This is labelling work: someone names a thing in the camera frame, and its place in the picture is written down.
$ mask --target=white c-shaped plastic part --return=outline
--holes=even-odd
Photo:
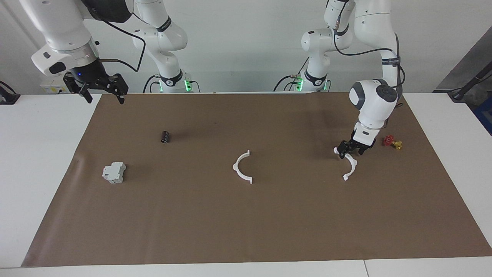
[[[242,174],[241,171],[239,170],[239,167],[238,167],[239,162],[246,157],[249,157],[249,150],[246,153],[244,153],[243,155],[239,156],[236,163],[232,166],[232,169],[234,169],[234,171],[237,172],[239,177],[241,177],[242,179],[244,179],[246,181],[249,181],[250,184],[253,184],[253,177],[249,177],[249,176]]]
[[[333,152],[334,152],[335,154],[340,154],[340,153],[338,152],[338,148],[336,148],[336,147],[333,149]],[[347,173],[347,174],[345,174],[345,175],[343,176],[343,179],[344,179],[345,181],[348,181],[348,178],[349,178],[349,177],[352,175],[352,173],[354,173],[354,171],[355,171],[355,167],[357,166],[357,161],[356,161],[356,160],[355,160],[355,159],[354,159],[354,158],[353,158],[350,154],[345,154],[345,158],[347,158],[347,160],[350,162],[350,165],[352,166],[352,170],[351,170],[349,173]]]

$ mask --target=brown table surface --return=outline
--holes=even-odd
[[[23,266],[491,256],[407,105],[380,134],[403,150],[343,181],[357,116],[346,93],[103,95]]]

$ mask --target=blue object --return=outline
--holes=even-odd
[[[492,97],[485,100],[473,113],[489,134],[492,135]]]

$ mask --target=white wall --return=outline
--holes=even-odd
[[[25,17],[19,3],[8,2],[18,17]],[[200,82],[202,91],[269,91],[287,74],[297,73],[306,53],[300,40],[305,31],[323,28],[324,0],[309,5],[296,0],[165,0],[173,21],[183,27],[189,37],[186,49],[176,54],[182,68]],[[469,49],[492,25],[490,0],[393,0],[393,25],[400,37],[402,66],[407,73],[406,92],[430,92],[446,77]],[[4,30],[3,21],[0,28]],[[26,30],[39,41],[30,22]],[[131,64],[138,62],[138,51],[131,38],[97,21],[86,21],[95,40],[101,45],[102,58],[119,58]],[[142,27],[132,18],[121,27],[132,31]],[[3,49],[2,61],[18,49]],[[367,50],[354,41],[346,52]],[[359,57],[330,54],[329,78],[332,91],[347,91],[354,81],[381,75],[377,53]],[[22,64],[20,70],[32,71]],[[130,92],[139,93],[147,77],[157,73],[150,58],[144,59],[139,73],[123,65],[107,65],[108,73],[121,73]],[[0,69],[18,71],[19,67]],[[12,85],[35,79],[12,79]]]

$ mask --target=white table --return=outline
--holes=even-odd
[[[22,96],[14,106],[0,106],[0,277],[492,276],[492,257],[16,269],[100,99],[93,97],[89,105],[74,95]],[[492,137],[464,104],[447,95],[405,98],[492,245]]]

